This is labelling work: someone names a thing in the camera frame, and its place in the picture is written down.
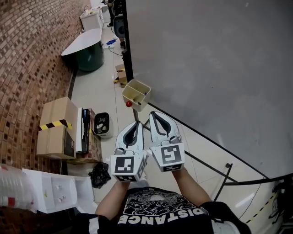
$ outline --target green trash bin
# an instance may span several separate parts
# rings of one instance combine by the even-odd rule
[[[90,72],[104,63],[104,51],[101,42],[102,30],[95,28],[79,35],[61,54],[63,60],[79,70]]]

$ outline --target red ball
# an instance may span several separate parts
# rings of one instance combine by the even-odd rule
[[[131,101],[128,101],[128,102],[126,103],[126,106],[127,106],[127,107],[131,107],[131,106],[132,106],[132,102],[131,102]]]

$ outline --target trash bin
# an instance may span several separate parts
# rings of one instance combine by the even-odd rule
[[[108,113],[103,112],[96,114],[94,117],[94,134],[100,136],[101,138],[111,138],[113,137],[113,123],[111,117]]]

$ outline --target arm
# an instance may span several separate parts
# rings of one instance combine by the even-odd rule
[[[178,184],[181,194],[191,203],[196,206],[200,206],[205,202],[211,201],[206,191],[204,191],[204,189],[194,181],[185,168],[172,171],[172,173]]]
[[[113,219],[119,212],[130,183],[117,181],[96,209],[97,215]]]

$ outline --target clear plastic container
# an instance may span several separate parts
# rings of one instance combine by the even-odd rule
[[[32,186],[22,170],[0,164],[0,206],[36,212]]]

